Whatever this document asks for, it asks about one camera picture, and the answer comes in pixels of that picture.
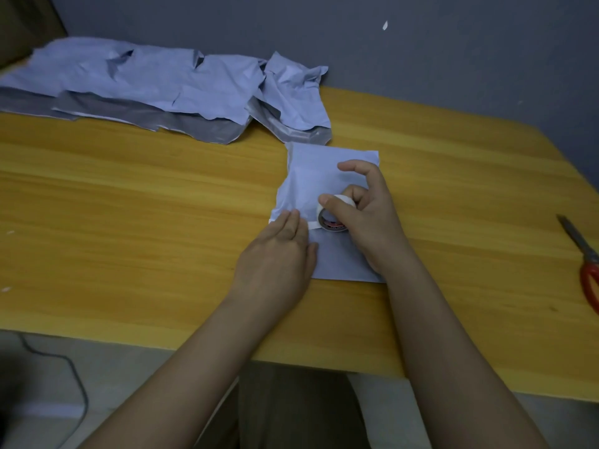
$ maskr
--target scissors blade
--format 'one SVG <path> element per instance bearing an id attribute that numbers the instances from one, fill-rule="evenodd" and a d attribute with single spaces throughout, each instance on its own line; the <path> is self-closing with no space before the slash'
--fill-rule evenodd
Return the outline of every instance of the scissors blade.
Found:
<path id="1" fill-rule="evenodd" d="M 562 227 L 564 227 L 565 232 L 572 238 L 572 241 L 576 243 L 578 249 L 585 255 L 585 258 L 596 263 L 599 258 L 597 252 L 593 250 L 574 224 L 562 214 L 558 214 L 558 220 L 562 224 Z"/>

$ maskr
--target black cable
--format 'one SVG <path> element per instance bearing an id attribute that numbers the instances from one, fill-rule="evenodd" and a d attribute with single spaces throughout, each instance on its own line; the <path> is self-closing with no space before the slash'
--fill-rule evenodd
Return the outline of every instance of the black cable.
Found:
<path id="1" fill-rule="evenodd" d="M 23 334 L 22 332 L 17 332 L 17 335 L 19 336 L 19 339 L 21 340 L 21 345 L 28 352 L 33 353 L 34 355 L 56 357 L 58 359 L 62 359 L 63 361 L 65 361 L 69 365 L 69 368 L 71 369 L 71 373 L 73 374 L 73 378 L 75 378 L 75 382 L 77 383 L 77 386 L 79 387 L 79 391 L 81 392 L 81 398 L 83 399 L 83 414 L 81 414 L 81 417 L 79 418 L 79 421 L 77 421 L 77 424 L 75 425 L 75 427 L 73 427 L 73 430 L 71 430 L 67 434 L 67 436 L 65 438 L 63 438 L 63 440 L 56 446 L 56 449 L 60 449 L 69 440 L 69 438 L 71 438 L 75 434 L 75 432 L 79 429 L 79 427 L 81 426 L 81 423 L 83 422 L 83 420 L 85 419 L 85 417 L 87 415 L 87 412 L 89 410 L 89 397 L 87 396 L 87 391 L 85 390 L 85 386 L 83 385 L 83 382 L 81 381 L 81 377 L 79 376 L 79 373 L 77 373 L 77 368 L 75 367 L 75 363 L 71 360 L 70 357 L 65 356 L 65 355 L 57 355 L 55 353 L 45 353 L 43 351 L 36 350 L 34 347 L 29 345 L 29 342 L 25 338 L 25 334 Z"/>

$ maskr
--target wooden tabletop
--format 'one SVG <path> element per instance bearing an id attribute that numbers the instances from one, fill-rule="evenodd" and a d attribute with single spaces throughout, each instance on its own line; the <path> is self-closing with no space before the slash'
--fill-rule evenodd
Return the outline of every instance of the wooden tabletop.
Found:
<path id="1" fill-rule="evenodd" d="M 513 390 L 599 400 L 582 256 L 599 196 L 535 128 L 322 89 L 331 146 L 379 150 L 404 228 Z M 0 327 L 178 347 L 225 295 L 286 176 L 253 123 L 235 143 L 0 113 Z M 256 357 L 402 376 L 381 284 L 313 280 Z"/>

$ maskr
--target floor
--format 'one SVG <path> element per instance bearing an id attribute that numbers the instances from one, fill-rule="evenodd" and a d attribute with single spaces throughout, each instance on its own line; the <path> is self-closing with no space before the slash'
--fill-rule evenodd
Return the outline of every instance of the floor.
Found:
<path id="1" fill-rule="evenodd" d="M 143 381 L 170 351 L 85 340 L 28 335 L 41 351 L 68 355 L 90 399 L 89 414 L 62 449 L 73 449 Z M 53 448 L 83 409 L 76 383 L 63 360 L 26 353 L 14 333 L 0 331 L 0 353 L 26 372 L 16 418 L 2 449 Z M 407 380 L 350 375 L 374 449 L 428 448 L 430 444 Z M 519 394 L 518 398 L 554 449 L 599 447 L 599 404 Z"/>

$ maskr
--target finger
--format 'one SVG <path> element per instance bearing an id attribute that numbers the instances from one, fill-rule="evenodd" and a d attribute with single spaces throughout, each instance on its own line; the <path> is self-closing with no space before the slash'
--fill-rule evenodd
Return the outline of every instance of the finger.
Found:
<path id="1" fill-rule="evenodd" d="M 312 242 L 308 246 L 307 255 L 305 258 L 305 278 L 310 280 L 312 274 L 314 274 L 314 268 L 316 267 L 316 254 L 318 253 L 318 243 Z"/>
<path id="2" fill-rule="evenodd" d="M 358 159 L 346 160 L 345 162 L 337 164 L 337 168 L 342 172 L 356 172 L 360 173 L 360 175 L 364 175 L 368 187 L 374 191 L 387 189 L 387 183 L 385 182 L 383 173 L 381 173 L 380 169 L 372 162 Z"/>
<path id="3" fill-rule="evenodd" d="M 277 236 L 284 239 L 293 239 L 298 229 L 298 224 L 300 223 L 299 215 L 300 212 L 298 210 L 291 211 L 291 214 L 289 214 L 289 217 L 285 222 L 285 226 Z"/>
<path id="4" fill-rule="evenodd" d="M 288 210 L 281 211 L 281 214 L 279 214 L 279 217 L 276 218 L 275 220 L 273 220 L 266 227 L 264 227 L 264 229 L 260 233 L 258 233 L 258 236 L 256 237 L 256 239 L 272 238 L 273 236 L 278 234 L 285 226 L 285 223 L 287 222 L 289 214 L 290 213 Z"/>
<path id="5" fill-rule="evenodd" d="M 308 222 L 306 219 L 300 218 L 294 240 L 297 241 L 302 247 L 306 247 L 308 245 Z"/>
<path id="6" fill-rule="evenodd" d="M 350 230 L 356 218 L 360 217 L 360 211 L 334 195 L 322 194 L 318 197 L 318 203 Z"/>
<path id="7" fill-rule="evenodd" d="M 350 184 L 347 186 L 341 195 L 351 198 L 354 202 L 360 203 L 360 200 L 368 193 L 368 189 L 356 184 Z"/>

